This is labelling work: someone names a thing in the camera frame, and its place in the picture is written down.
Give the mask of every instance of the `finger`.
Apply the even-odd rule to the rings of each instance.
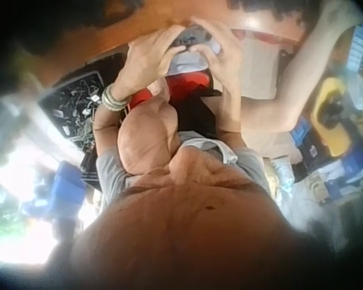
[[[244,29],[232,29],[232,33],[238,40],[243,40],[246,37],[246,31]]]
[[[213,50],[205,44],[193,45],[189,48],[189,51],[200,53],[207,60],[209,66],[212,66],[218,58]]]
[[[173,41],[186,29],[181,25],[172,25],[165,30],[156,40],[155,46],[162,54],[165,54]]]
[[[186,47],[182,45],[180,47],[172,47],[164,54],[163,59],[160,62],[160,70],[163,72],[163,74],[168,72],[169,66],[171,65],[174,56],[184,50],[186,50]]]
[[[196,24],[202,26],[205,30],[210,32],[210,34],[217,40],[222,48],[229,45],[229,40],[232,40],[232,37],[235,38],[235,36],[231,33],[230,28],[221,22],[207,21],[195,16],[193,16],[191,19]]]

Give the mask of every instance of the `blue plastic bin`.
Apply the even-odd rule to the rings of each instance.
[[[52,216],[76,218],[86,194],[81,171],[64,161],[60,164],[51,189],[49,211]]]

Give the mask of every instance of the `red object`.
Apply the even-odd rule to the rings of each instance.
[[[176,104],[186,98],[193,90],[199,86],[208,87],[210,85],[210,78],[204,71],[189,72],[186,74],[177,74],[175,76],[166,77],[169,92],[171,95],[170,103]],[[133,109],[139,103],[149,100],[152,97],[148,89],[142,89],[132,96],[129,104]]]

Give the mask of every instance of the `person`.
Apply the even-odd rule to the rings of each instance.
[[[269,101],[241,97],[242,54],[231,30],[221,22],[192,20],[221,46],[219,54],[203,45],[188,48],[206,58],[223,85],[223,95],[207,102],[216,116],[217,140],[178,132],[177,113],[168,103],[162,77],[186,49],[170,48],[185,28],[173,25],[131,43],[125,66],[106,88],[95,116],[97,169],[108,206],[67,255],[70,277],[82,285],[289,286],[302,272],[322,272],[329,265],[329,256],[314,255],[307,239],[283,218],[269,196],[262,158],[247,148],[241,130],[293,127],[338,37],[360,23],[362,14],[345,0],[326,3],[284,71],[276,99]],[[129,96],[145,87],[153,98],[135,107],[118,130]],[[306,257],[304,263],[300,257]],[[315,277],[308,282],[318,281]]]

